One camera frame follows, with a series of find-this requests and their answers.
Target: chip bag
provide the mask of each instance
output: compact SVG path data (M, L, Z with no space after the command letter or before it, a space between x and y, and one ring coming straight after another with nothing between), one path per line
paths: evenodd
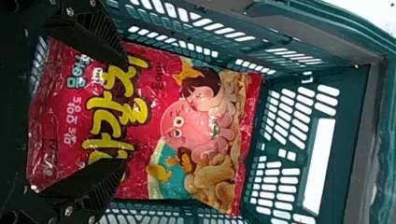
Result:
M51 39L30 110L34 189L125 159L117 198L194 198L236 215L262 76L122 44L128 71Z

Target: snack bag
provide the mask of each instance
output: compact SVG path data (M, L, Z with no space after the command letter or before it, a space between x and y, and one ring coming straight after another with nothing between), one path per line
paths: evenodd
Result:
M190 199L237 215L262 76L123 43L123 71L51 39L30 111L40 191L102 158L126 159L116 197Z

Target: brown snack piece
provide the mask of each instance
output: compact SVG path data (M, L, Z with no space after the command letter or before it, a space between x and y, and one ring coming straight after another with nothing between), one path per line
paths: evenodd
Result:
M203 203L208 203L209 202L205 192L203 190L201 190L201 189L199 189L195 194L193 194L192 198L196 199L196 200L198 200L200 202L203 202Z
M209 162L209 165L220 165L224 160L225 155L220 153Z
M194 175L187 175L184 179L184 188L190 194L194 194L198 189L194 185Z
M204 155L204 157L197 163L194 174L196 175L199 170L206 167L208 164L209 158L207 157L207 155Z
M166 183L172 176L172 171L166 171L166 169L157 164L151 164L146 166L146 172L152 177L161 180L163 183Z
M228 211L233 205L233 198L235 197L235 184L228 182L221 182L215 186L216 196L221 201L220 210Z
M215 193L215 186L210 186L209 188L204 189L204 192L210 202L214 202L218 199Z
M200 169L196 172L194 178L195 187L198 189L206 189L221 181L233 179L234 171L231 166L231 159L229 156L226 156L222 165L206 166Z
M177 149L177 157L184 173L189 174L195 171L196 163L191 159L191 151L186 147Z
M176 166L179 162L178 157L169 157L166 159L166 165L167 166Z

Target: cartoon girl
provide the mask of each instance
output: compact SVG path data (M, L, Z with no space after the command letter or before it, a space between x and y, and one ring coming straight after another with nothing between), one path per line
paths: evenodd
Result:
M227 93L232 89L233 83L227 85L229 88L226 90L215 69L190 66L184 61L182 67L182 72L174 76L177 81L181 80L178 82L181 86L180 97L186 99L191 108L207 112L221 127L229 127L235 114L233 102L236 101L236 95Z

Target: red snack bag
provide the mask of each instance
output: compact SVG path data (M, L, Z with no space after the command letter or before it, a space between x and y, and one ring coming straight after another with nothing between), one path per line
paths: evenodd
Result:
M127 159L116 197L195 198L236 215L262 76L123 44L127 72L50 41L30 111L32 185Z

